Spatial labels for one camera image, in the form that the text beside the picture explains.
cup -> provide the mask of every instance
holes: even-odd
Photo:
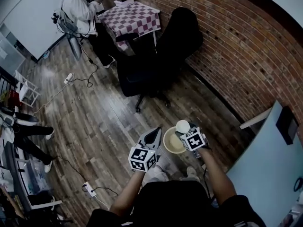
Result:
[[[178,121],[176,128],[177,128],[177,131],[182,134],[186,134],[190,130],[189,123],[186,120]]]

black pants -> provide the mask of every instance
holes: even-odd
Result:
[[[113,59],[109,55],[114,57],[116,61],[123,58],[124,54],[119,52],[104,26],[101,23],[96,23],[95,25],[98,36],[90,35],[88,39],[102,65],[107,66],[112,62]]]
[[[20,149],[26,151],[28,154],[36,157],[48,165],[51,163],[53,158],[40,150],[29,138],[31,135],[49,135],[53,132],[53,127],[42,127],[42,126],[24,126],[20,124],[14,124],[13,129],[15,132],[14,145]]]

black shirt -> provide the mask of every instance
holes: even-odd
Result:
[[[133,227],[265,226],[247,197],[233,196],[216,209],[211,206],[203,186],[196,181],[148,183],[138,194],[132,215],[121,218],[109,211],[94,210],[87,227],[117,227],[126,222]]]

chair base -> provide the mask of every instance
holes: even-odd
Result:
[[[156,97],[156,98],[164,101],[165,102],[165,106],[167,108],[170,108],[170,100],[162,92],[158,91],[158,92],[156,92],[156,94],[150,95],[150,97],[151,98]],[[136,103],[136,107],[135,107],[136,108],[136,113],[141,112],[140,104],[141,104],[143,98],[144,98],[144,94],[140,94],[139,99],[138,99],[138,101]]]

person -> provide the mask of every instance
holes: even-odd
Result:
[[[109,68],[116,60],[124,57],[119,52],[112,38],[101,23],[96,23],[95,16],[102,0],[62,0],[62,10],[76,23],[78,35],[87,37],[95,54],[104,68]]]
[[[219,208],[212,207],[194,168],[189,167],[188,177],[181,181],[167,181],[162,167],[156,165],[156,176],[141,189],[139,195],[145,172],[136,171],[109,211],[92,212],[87,227],[264,227],[264,222],[252,209],[247,197],[237,195],[211,150],[200,148],[199,153],[207,167]]]
[[[15,146],[24,150],[28,154],[36,157],[43,162],[44,171],[48,173],[51,170],[53,157],[44,153],[38,148],[29,138],[31,135],[45,135],[45,138],[49,140],[54,134],[55,129],[53,127],[43,126],[25,126],[18,123],[14,123],[13,126],[7,125],[1,117],[2,123],[0,127],[0,136],[3,139],[13,143]]]

